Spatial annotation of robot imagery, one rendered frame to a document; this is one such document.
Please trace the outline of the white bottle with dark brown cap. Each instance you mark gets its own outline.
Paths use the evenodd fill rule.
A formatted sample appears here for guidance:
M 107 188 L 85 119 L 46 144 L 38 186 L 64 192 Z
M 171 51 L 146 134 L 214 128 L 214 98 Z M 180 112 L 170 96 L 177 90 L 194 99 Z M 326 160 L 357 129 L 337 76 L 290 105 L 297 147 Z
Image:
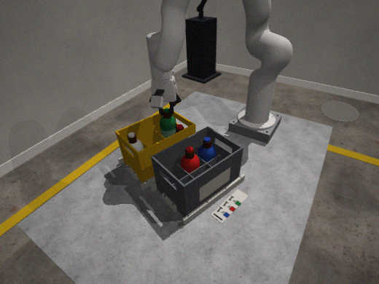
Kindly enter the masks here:
M 128 143 L 136 150 L 141 151 L 144 149 L 143 143 L 136 138 L 135 133 L 128 133 Z M 133 155 L 133 153 L 125 146 L 125 148 Z

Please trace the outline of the blue bottle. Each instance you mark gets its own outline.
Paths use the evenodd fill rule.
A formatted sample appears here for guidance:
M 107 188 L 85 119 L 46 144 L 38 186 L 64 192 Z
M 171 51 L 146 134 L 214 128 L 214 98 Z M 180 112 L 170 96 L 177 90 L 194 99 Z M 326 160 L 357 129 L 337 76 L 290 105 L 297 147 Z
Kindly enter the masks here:
M 198 156 L 205 162 L 208 162 L 216 157 L 216 149 L 211 144 L 211 138 L 205 137 L 203 139 L 203 145 L 201 145 L 198 149 Z

